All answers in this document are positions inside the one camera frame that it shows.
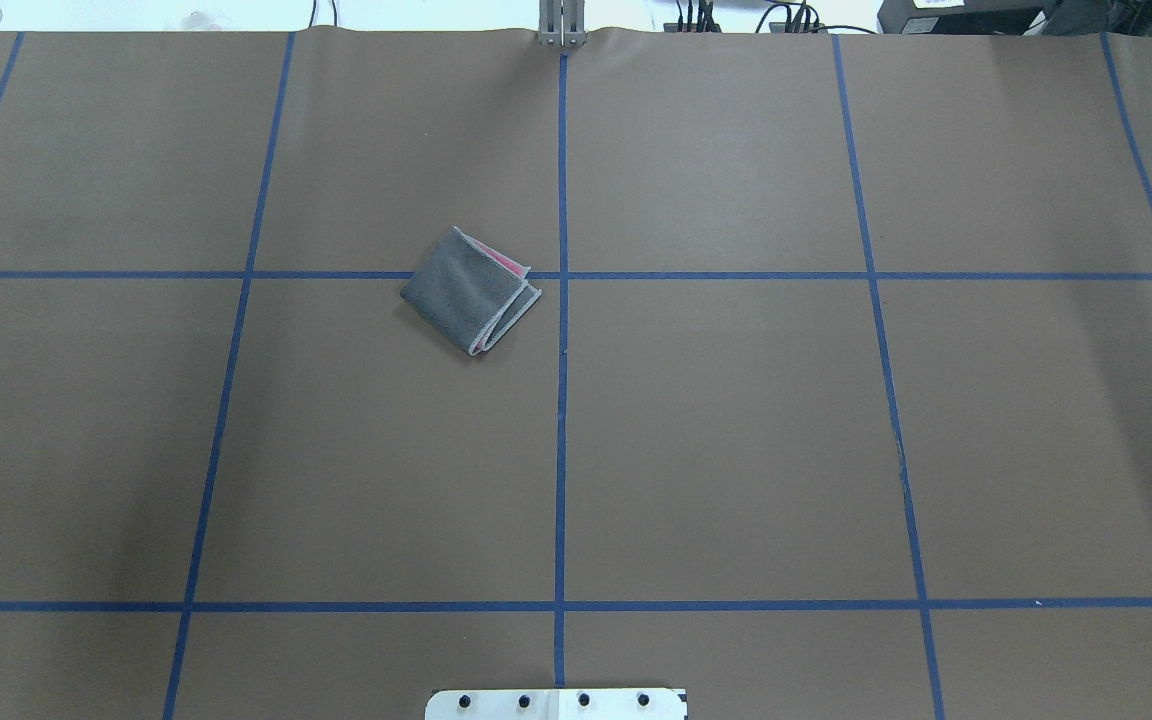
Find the white floor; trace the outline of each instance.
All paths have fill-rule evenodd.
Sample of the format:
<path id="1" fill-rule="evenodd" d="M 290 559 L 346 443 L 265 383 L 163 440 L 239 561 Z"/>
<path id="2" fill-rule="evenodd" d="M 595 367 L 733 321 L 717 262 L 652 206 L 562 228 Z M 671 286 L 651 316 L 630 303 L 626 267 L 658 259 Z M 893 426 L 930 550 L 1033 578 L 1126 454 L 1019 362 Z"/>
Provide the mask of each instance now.
<path id="1" fill-rule="evenodd" d="M 536 26 L 536 0 L 335 0 L 339 24 L 353 29 L 439 31 Z M 332 23 L 332 1 L 317 0 L 316 23 Z M 881 0 L 814 0 L 828 24 L 877 29 Z M 310 23 L 314 0 L 0 0 L 1 31 L 285 31 Z M 763 0 L 718 0 L 725 32 L 753 32 Z M 588 0 L 586 26 L 659 31 L 679 15 L 673 0 Z"/>

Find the white label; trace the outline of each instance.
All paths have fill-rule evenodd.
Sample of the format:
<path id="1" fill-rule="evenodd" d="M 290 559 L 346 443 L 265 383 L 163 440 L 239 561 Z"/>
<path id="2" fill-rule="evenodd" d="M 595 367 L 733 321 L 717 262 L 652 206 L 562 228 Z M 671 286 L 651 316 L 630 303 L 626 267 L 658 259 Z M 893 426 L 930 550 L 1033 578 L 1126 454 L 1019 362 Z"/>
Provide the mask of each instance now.
<path id="1" fill-rule="evenodd" d="M 909 18 L 905 22 L 905 29 L 902 29 L 901 35 L 922 35 L 924 32 L 932 32 L 933 28 L 937 28 L 937 20 L 939 18 Z"/>

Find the white bracket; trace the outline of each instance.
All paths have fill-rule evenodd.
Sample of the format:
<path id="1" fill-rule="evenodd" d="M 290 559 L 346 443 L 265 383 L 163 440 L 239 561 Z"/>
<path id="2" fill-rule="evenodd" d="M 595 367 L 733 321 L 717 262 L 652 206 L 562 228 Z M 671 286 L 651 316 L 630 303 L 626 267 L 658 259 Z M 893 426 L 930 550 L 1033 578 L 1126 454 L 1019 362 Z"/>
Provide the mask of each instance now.
<path id="1" fill-rule="evenodd" d="M 585 0 L 540 0 L 540 45 L 585 45 Z"/>
<path id="2" fill-rule="evenodd" d="M 429 698 L 425 720 L 687 720 L 687 691 L 442 691 Z"/>

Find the folded cloth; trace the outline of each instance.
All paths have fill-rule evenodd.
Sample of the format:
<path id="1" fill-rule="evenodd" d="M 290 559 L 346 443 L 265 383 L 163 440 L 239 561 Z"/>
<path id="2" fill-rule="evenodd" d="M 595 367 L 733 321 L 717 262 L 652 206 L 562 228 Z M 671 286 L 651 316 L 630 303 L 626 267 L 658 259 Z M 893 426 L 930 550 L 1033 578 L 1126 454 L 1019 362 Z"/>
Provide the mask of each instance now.
<path id="1" fill-rule="evenodd" d="M 453 227 L 401 295 L 453 344 L 477 355 L 492 350 L 540 297 L 526 281 L 530 270 Z"/>

